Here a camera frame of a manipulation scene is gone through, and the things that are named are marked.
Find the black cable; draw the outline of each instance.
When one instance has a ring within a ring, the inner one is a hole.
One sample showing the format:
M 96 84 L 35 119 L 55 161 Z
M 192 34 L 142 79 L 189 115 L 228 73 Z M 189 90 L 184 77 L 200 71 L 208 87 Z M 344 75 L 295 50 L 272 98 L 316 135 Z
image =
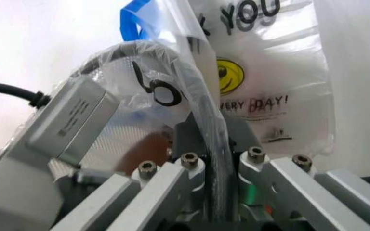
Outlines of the black cable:
M 42 106 L 47 105 L 51 100 L 49 95 L 45 95 L 40 91 L 38 91 L 37 93 L 33 93 L 22 88 L 17 88 L 11 85 L 1 83 L 0 83 L 0 93 L 13 95 L 24 100 L 28 100 L 30 106 L 36 107 L 38 109 Z

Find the white wall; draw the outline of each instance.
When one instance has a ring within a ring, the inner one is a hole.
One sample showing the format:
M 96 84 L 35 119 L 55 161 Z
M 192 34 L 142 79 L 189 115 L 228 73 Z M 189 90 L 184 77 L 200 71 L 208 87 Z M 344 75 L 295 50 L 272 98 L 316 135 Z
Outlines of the white wall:
M 337 144 L 320 169 L 370 175 L 370 0 L 314 0 L 330 65 Z M 128 0 L 0 0 L 0 82 L 50 92 L 87 57 L 122 39 Z M 32 109 L 0 95 L 0 147 Z

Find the hex socket bolt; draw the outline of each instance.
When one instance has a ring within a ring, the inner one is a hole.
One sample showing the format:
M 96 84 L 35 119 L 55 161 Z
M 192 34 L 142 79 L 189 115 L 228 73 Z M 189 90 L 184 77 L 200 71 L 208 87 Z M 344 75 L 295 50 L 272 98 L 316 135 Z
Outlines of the hex socket bolt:
M 265 153 L 262 151 L 260 147 L 250 147 L 248 148 L 248 156 L 249 158 L 256 164 L 260 164 L 265 160 Z
M 181 165 L 184 168 L 192 169 L 198 165 L 199 157 L 196 153 L 185 153 L 181 156 Z
M 157 172 L 157 164 L 150 160 L 143 161 L 138 166 L 138 172 L 141 178 L 149 180 Z
M 305 172 L 311 170 L 312 160 L 306 155 L 294 155 L 292 161 Z

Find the clear plastic bag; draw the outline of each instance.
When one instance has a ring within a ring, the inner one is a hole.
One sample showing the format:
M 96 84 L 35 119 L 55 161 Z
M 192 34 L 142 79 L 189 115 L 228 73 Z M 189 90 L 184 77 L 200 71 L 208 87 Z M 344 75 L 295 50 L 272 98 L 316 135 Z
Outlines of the clear plastic bag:
M 221 110 L 271 155 L 330 154 L 333 95 L 313 0 L 189 0 L 218 57 Z
M 180 60 L 187 61 L 185 68 L 175 67 L 172 73 L 211 152 L 208 187 L 212 192 L 212 219 L 234 219 L 237 181 L 225 120 L 218 109 L 216 56 L 189 3 L 183 0 L 133 0 L 120 15 L 124 40 L 152 40 L 170 47 L 179 54 Z

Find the blue plastic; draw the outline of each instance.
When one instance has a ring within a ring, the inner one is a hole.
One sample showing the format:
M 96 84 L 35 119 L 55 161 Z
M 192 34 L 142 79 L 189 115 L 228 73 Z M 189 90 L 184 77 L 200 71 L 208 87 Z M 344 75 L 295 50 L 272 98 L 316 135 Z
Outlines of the blue plastic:
M 150 28 L 150 24 L 142 21 L 135 15 L 143 6 L 148 4 L 151 0 L 132 0 L 131 3 L 121 9 L 120 12 L 120 31 L 124 41 L 133 41 L 137 39 L 148 39 L 148 34 L 141 30 L 138 32 L 137 25 L 142 28 Z

